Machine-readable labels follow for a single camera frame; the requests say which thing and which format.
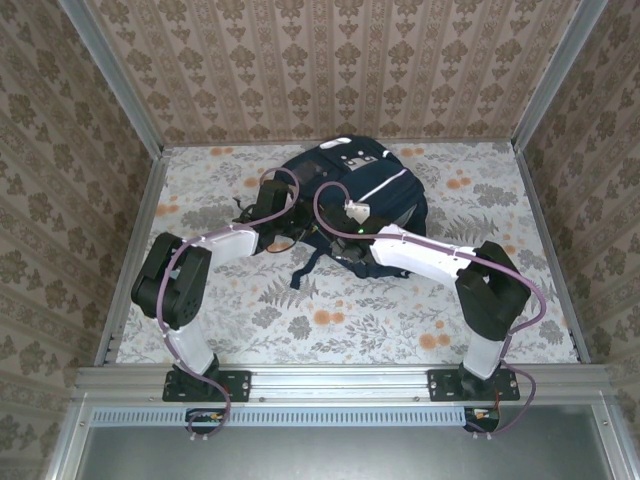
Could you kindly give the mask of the navy blue backpack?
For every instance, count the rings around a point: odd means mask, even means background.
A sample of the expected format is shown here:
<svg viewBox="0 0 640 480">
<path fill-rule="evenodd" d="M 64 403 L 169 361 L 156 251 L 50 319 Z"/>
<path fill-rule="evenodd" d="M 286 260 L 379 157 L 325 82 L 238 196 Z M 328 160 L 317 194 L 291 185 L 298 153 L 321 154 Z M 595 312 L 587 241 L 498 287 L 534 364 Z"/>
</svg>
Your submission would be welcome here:
<svg viewBox="0 0 640 480">
<path fill-rule="evenodd" d="M 386 225 L 393 223 L 411 233 L 424 235 L 428 214 L 424 186 L 388 148 L 365 136 L 338 137 L 293 157 L 275 173 L 275 178 L 289 185 L 297 179 L 298 198 L 311 203 L 311 231 L 301 241 L 314 252 L 305 266 L 292 274 L 291 288 L 299 289 L 302 279 L 324 255 L 361 279 L 406 278 L 409 275 L 406 270 L 376 262 L 373 265 L 348 265 L 332 258 L 331 233 L 316 223 L 312 207 L 318 188 L 335 181 L 348 190 L 352 201 L 368 204 L 370 216 L 383 217 Z M 332 205 L 344 208 L 344 194 L 337 187 L 328 187 L 320 194 L 319 211 L 325 222 L 326 209 Z"/>
</svg>

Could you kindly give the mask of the black controller board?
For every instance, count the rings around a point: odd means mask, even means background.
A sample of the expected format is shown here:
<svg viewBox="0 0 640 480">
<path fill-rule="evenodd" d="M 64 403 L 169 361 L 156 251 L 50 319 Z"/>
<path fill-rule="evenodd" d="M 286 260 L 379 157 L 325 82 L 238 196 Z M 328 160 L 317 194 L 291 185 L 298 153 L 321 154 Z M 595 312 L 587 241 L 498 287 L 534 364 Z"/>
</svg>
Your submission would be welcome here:
<svg viewBox="0 0 640 480">
<path fill-rule="evenodd" d="M 224 408 L 192 408 L 185 413 L 185 428 L 195 436 L 210 436 L 223 422 Z"/>
</svg>

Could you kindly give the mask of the aluminium corner post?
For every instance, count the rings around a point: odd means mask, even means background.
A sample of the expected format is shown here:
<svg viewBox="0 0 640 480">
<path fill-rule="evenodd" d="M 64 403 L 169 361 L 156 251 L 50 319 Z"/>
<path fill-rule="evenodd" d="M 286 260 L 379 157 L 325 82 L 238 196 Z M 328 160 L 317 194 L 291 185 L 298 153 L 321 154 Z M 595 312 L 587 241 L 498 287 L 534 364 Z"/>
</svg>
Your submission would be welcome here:
<svg viewBox="0 0 640 480">
<path fill-rule="evenodd" d="M 153 161 L 164 142 L 86 0 L 58 0 Z"/>
<path fill-rule="evenodd" d="M 608 0 L 580 0 L 512 135 L 515 153 L 521 153 L 535 133 L 607 3 Z"/>
</svg>

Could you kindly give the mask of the steel lower panel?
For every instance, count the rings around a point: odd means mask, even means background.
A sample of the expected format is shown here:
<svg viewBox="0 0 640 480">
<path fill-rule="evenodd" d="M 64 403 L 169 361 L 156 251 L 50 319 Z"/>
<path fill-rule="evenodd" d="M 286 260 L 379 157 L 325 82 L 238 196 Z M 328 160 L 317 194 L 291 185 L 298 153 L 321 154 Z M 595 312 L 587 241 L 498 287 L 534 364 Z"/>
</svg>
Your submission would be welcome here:
<svg viewBox="0 0 640 480">
<path fill-rule="evenodd" d="M 510 431 L 459 427 L 102 427 L 71 412 L 46 480 L 640 480 L 619 413 L 537 406 Z"/>
</svg>

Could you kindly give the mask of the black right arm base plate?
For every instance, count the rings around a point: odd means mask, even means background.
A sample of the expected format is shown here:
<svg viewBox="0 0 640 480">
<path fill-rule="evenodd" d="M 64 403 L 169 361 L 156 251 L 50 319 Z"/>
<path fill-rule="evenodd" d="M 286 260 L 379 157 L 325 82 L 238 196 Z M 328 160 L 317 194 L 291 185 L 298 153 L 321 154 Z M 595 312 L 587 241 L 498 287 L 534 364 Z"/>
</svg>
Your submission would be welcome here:
<svg viewBox="0 0 640 480">
<path fill-rule="evenodd" d="M 429 370 L 427 377 L 432 402 L 517 401 L 521 398 L 515 373 L 505 368 L 497 369 L 486 380 L 463 368 Z"/>
</svg>

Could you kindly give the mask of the aluminium front rail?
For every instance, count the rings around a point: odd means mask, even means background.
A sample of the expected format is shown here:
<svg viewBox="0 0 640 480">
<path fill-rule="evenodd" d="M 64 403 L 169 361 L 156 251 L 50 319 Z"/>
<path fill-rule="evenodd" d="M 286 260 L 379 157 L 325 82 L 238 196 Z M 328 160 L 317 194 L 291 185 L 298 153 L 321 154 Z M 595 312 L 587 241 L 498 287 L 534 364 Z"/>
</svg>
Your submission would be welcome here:
<svg viewBox="0 0 640 480">
<path fill-rule="evenodd" d="M 432 377 L 443 365 L 231 365 L 251 373 L 251 405 L 393 405 L 430 401 Z M 156 405 L 161 402 L 169 364 L 113 364 L 79 370 L 74 402 L 96 405 Z M 614 389 L 604 366 L 533 364 L 517 367 L 521 398 L 537 385 L 535 405 L 595 404 Z"/>
</svg>

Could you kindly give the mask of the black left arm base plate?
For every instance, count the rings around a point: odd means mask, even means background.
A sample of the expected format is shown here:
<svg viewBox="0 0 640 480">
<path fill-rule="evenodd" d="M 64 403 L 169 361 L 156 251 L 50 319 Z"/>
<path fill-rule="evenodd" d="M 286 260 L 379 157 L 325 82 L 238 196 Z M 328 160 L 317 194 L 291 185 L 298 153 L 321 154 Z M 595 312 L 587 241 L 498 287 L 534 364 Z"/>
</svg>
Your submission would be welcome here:
<svg viewBox="0 0 640 480">
<path fill-rule="evenodd" d="M 216 382 L 227 392 L 232 402 L 247 402 L 251 391 L 249 371 L 219 371 Z M 224 402 L 222 393 L 180 369 L 166 374 L 162 400 L 164 402 Z"/>
</svg>

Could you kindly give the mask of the aluminium table side rail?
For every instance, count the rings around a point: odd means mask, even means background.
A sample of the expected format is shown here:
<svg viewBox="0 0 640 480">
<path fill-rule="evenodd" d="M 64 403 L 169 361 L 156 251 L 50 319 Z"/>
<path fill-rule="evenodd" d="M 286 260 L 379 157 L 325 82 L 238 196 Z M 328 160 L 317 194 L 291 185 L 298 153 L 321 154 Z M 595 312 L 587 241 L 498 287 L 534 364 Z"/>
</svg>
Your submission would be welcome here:
<svg viewBox="0 0 640 480">
<path fill-rule="evenodd" d="M 162 155 L 152 163 L 93 363 L 95 367 L 113 364 L 117 359 L 122 335 L 129 316 L 131 288 L 144 259 L 147 240 L 164 186 L 171 155 L 172 148 L 166 148 L 163 150 Z"/>
<path fill-rule="evenodd" d="M 544 212 L 540 205 L 533 180 L 527 167 L 525 156 L 523 152 L 516 147 L 514 147 L 514 155 L 520 175 L 522 177 L 527 197 L 529 199 L 530 208 L 536 222 L 536 227 L 540 236 L 541 244 L 546 254 L 547 263 L 556 288 L 558 300 L 567 323 L 567 329 L 572 339 L 574 350 L 576 351 L 576 358 L 580 363 L 590 364 L 591 357 L 584 340 L 584 336 L 581 332 L 580 323 L 578 321 L 571 296 L 558 261 L 557 254 L 551 236 L 549 234 L 547 223 L 544 217 Z"/>
</svg>

